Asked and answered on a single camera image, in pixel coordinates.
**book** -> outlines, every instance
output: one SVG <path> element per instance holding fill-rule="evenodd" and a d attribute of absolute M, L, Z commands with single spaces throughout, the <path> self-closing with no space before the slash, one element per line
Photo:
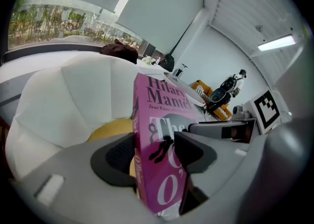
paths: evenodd
<path fill-rule="evenodd" d="M 186 172 L 174 152 L 174 132 L 188 129 L 195 119 L 194 107 L 182 89 L 137 74 L 133 92 L 136 183 L 139 197 L 155 214 L 180 205 Z"/>

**white ceiling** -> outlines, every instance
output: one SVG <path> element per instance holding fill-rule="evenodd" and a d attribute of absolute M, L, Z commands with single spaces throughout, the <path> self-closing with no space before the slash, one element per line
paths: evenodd
<path fill-rule="evenodd" d="M 209 25 L 241 48 L 270 87 L 285 72 L 302 44 L 301 17 L 291 0 L 205 0 Z M 294 46 L 261 52 L 258 45 L 292 34 Z"/>

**orange chair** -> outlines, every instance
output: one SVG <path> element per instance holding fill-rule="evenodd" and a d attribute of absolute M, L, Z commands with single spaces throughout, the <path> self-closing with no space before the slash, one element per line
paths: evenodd
<path fill-rule="evenodd" d="M 204 93 L 209 97 L 212 93 L 213 90 L 207 86 L 205 83 L 203 83 L 200 80 L 197 80 L 193 85 L 192 85 L 192 89 L 196 89 L 199 85 L 201 85 L 204 89 Z M 207 101 L 205 98 L 203 98 L 205 103 L 208 104 L 209 101 Z M 214 114 L 217 115 L 218 118 L 220 118 L 221 120 L 227 120 L 228 118 L 231 117 L 232 113 L 227 109 L 229 104 L 225 104 L 222 105 L 220 108 L 217 108 L 214 111 Z"/>

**glass wall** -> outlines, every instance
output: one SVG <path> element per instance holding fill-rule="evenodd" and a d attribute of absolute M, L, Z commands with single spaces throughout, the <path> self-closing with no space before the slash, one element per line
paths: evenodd
<path fill-rule="evenodd" d="M 106 45 L 115 38 L 139 49 L 143 40 L 117 20 L 112 12 L 80 0 L 17 0 L 8 49 L 47 42 Z"/>

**window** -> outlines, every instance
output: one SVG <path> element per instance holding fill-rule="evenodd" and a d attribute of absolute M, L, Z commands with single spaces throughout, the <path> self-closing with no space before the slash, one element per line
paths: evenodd
<path fill-rule="evenodd" d="M 47 42 L 106 45 L 117 38 L 139 49 L 143 40 L 117 20 L 112 12 L 80 0 L 17 0 L 8 48 Z"/>

